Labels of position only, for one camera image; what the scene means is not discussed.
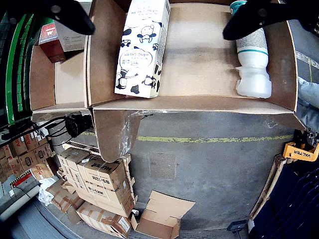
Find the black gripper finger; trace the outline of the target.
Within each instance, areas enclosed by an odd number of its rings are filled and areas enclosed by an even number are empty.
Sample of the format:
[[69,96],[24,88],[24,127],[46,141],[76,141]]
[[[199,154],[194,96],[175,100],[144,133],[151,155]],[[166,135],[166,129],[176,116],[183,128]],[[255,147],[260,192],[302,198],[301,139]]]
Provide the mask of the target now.
[[304,30],[319,35],[319,2],[317,0],[248,0],[235,7],[232,18],[223,29],[225,40],[238,40],[259,28],[296,19]]
[[2,0],[0,12],[7,13],[11,24],[17,24],[25,14],[37,14],[57,20],[83,35],[92,35],[95,25],[76,0]]

